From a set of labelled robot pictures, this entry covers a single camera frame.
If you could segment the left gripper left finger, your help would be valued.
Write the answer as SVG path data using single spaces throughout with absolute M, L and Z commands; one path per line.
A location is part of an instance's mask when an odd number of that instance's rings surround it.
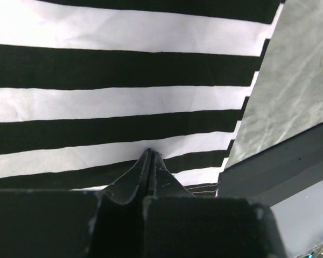
M 133 257 L 151 152 L 104 190 L 0 190 L 0 257 Z

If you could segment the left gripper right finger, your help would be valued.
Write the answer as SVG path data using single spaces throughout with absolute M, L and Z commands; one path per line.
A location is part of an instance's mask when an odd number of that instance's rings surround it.
M 271 209 L 244 198 L 196 197 L 154 153 L 143 201 L 144 257 L 286 257 Z

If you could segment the black white striped top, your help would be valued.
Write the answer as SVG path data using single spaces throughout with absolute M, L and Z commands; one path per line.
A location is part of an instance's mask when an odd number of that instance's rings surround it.
M 0 1 L 0 189 L 103 189 L 151 148 L 215 195 L 284 5 Z

